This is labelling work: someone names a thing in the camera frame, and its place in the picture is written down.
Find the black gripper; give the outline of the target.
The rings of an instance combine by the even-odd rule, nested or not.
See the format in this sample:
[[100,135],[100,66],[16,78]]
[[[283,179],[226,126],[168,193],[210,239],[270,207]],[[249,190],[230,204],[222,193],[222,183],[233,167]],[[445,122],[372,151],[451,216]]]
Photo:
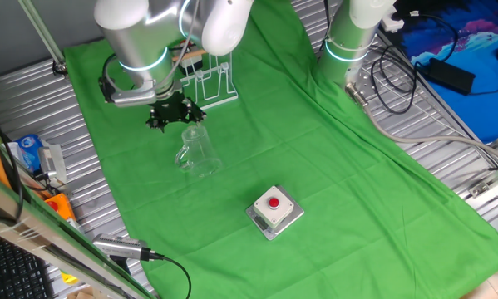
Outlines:
[[165,100],[158,100],[150,104],[150,118],[145,124],[153,130],[165,132],[166,124],[173,122],[194,122],[199,124],[204,121],[207,114],[202,111],[189,97],[176,92]]

